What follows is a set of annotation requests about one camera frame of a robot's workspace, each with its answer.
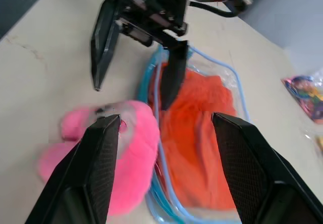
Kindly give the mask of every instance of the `clear plastic bag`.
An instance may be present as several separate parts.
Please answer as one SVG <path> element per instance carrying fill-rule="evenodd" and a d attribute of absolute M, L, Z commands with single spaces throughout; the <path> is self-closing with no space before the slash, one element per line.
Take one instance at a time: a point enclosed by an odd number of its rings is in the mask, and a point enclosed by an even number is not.
<path fill-rule="evenodd" d="M 171 209 L 164 208 L 165 212 L 169 216 L 175 214 L 184 223 L 239 223 L 222 170 L 211 116 L 220 111 L 249 120 L 240 80 L 230 66 L 211 62 L 207 56 L 193 51 L 197 50 L 191 48 L 189 52 L 186 78 L 169 110 L 159 111 L 155 96 L 167 51 L 159 48 L 154 53 L 139 90 L 138 98 L 152 106 L 161 130 L 153 180 L 159 185 L 153 184 L 150 191 L 154 194 L 163 191 L 165 195 L 150 197 L 159 199 L 157 202 L 164 207 L 169 204 Z M 149 208 L 156 214 L 153 205 Z"/>
<path fill-rule="evenodd" d="M 323 124 L 323 68 L 282 82 L 305 113 L 315 123 Z"/>

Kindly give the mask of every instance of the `beige table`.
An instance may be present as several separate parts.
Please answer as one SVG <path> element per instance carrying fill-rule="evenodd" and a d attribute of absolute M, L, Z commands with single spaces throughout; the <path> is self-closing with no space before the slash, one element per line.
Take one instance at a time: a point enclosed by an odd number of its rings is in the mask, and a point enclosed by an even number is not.
<path fill-rule="evenodd" d="M 58 122 L 78 105 L 134 98 L 154 48 L 121 36 L 101 92 L 92 89 L 89 39 L 103 0 L 39 0 L 0 42 L 0 221 L 23 223 L 43 183 L 41 150 L 60 141 Z M 323 201 L 323 166 L 304 135 L 315 125 L 280 79 L 293 74 L 283 51 L 238 18 L 187 13 L 187 38 L 240 74 L 255 125 Z M 154 223 L 143 202 L 112 223 Z"/>

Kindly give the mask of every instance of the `pink plush toy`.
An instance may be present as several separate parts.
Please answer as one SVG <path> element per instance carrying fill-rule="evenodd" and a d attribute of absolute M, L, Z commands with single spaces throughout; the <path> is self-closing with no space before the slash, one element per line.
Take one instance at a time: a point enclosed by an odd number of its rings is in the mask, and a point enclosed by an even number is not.
<path fill-rule="evenodd" d="M 150 187 L 157 157 L 159 129 L 151 108 L 139 101 L 124 101 L 102 108 L 80 108 L 61 122 L 65 143 L 50 147 L 38 162 L 38 172 L 47 182 L 57 164 L 82 138 L 98 117 L 119 114 L 118 153 L 109 216 L 126 214 L 143 200 Z"/>

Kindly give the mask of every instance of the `orange cloth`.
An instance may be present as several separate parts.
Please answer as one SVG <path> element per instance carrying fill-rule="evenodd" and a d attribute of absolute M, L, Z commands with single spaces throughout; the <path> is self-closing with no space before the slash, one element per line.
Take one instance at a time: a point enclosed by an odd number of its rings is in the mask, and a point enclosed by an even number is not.
<path fill-rule="evenodd" d="M 154 79 L 155 75 L 148 99 L 152 108 Z M 167 111 L 159 112 L 170 178 L 184 207 L 235 208 L 211 121 L 213 112 L 236 114 L 231 91 L 219 76 L 205 77 L 189 69 L 177 99 Z M 162 173 L 159 179 L 165 187 Z"/>

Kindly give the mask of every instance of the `table surface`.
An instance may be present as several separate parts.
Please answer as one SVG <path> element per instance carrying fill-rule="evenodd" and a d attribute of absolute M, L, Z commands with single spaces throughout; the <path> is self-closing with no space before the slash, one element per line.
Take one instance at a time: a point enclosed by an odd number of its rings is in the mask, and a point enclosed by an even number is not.
<path fill-rule="evenodd" d="M 103 0 L 39 0 L 0 42 L 0 218 L 23 223 L 43 183 L 37 157 L 61 141 L 58 122 L 79 105 L 134 98 L 155 47 L 121 36 L 101 92 L 92 89 L 89 39 Z M 323 201 L 323 165 L 306 133 L 321 131 L 280 79 L 294 71 L 283 51 L 239 18 L 190 8 L 186 36 L 240 75 L 252 122 Z M 154 223 L 143 202 L 111 223 Z"/>

